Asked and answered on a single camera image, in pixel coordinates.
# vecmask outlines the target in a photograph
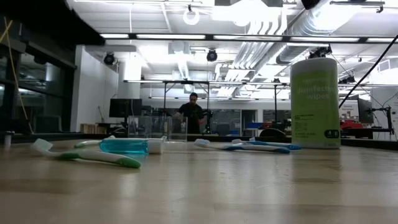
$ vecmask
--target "toothbrush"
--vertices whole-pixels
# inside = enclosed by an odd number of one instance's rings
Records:
[[[85,151],[81,149],[75,149],[66,152],[51,152],[50,149],[52,146],[53,144],[49,143],[48,141],[38,139],[35,143],[33,143],[32,148],[39,151],[44,156],[57,159],[85,159],[89,161],[108,162],[128,168],[140,168],[141,166],[140,162],[127,156],[101,151]]]
[[[78,149],[78,148],[85,147],[85,146],[99,145],[101,143],[101,141],[102,140],[82,141],[82,142],[79,142],[78,144],[76,144],[74,147],[75,147],[75,149]]]
[[[204,140],[204,139],[197,139],[193,144],[198,147],[204,147],[204,148],[210,148],[210,149],[221,149],[221,150],[227,150],[227,151],[249,150],[249,151],[279,152],[279,153],[283,153],[283,154],[290,153],[290,150],[288,150],[287,148],[279,147],[279,146],[265,146],[265,145],[253,145],[253,144],[243,144],[243,143],[232,144],[229,146],[218,146],[218,147],[210,146],[210,141]]]
[[[242,141],[240,139],[234,139],[232,140],[232,144],[250,144],[250,145],[255,145],[255,146],[276,146],[276,147],[285,147],[290,150],[299,150],[302,147],[295,145],[295,144],[286,144],[286,143],[279,143],[279,142],[262,142],[262,141],[256,141],[254,138],[251,138],[249,141]]]

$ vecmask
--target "disinfecting wipes container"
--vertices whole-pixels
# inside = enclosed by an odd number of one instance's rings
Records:
[[[338,149],[337,63],[331,58],[297,62],[290,72],[292,144]]]

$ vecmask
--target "computer monitor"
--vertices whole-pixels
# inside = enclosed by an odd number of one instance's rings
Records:
[[[140,116],[141,108],[142,99],[111,99],[109,117],[125,118],[132,115]]]
[[[373,113],[369,113],[369,109],[372,109],[372,102],[358,98],[359,122],[373,124]]]

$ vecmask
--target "desk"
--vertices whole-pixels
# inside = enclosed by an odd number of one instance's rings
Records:
[[[56,150],[77,141],[55,142]],[[174,143],[140,170],[0,150],[0,223],[396,223],[398,154],[291,155]]]

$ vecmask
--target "green toothbrush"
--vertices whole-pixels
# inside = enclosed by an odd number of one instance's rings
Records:
[[[128,168],[140,168],[141,163],[135,159],[119,154],[113,154],[101,151],[86,151],[81,149],[74,149],[65,152],[51,152],[53,144],[43,139],[37,139],[33,143],[32,148],[42,153],[44,156],[57,159],[85,159],[89,161],[100,161],[117,164]]]

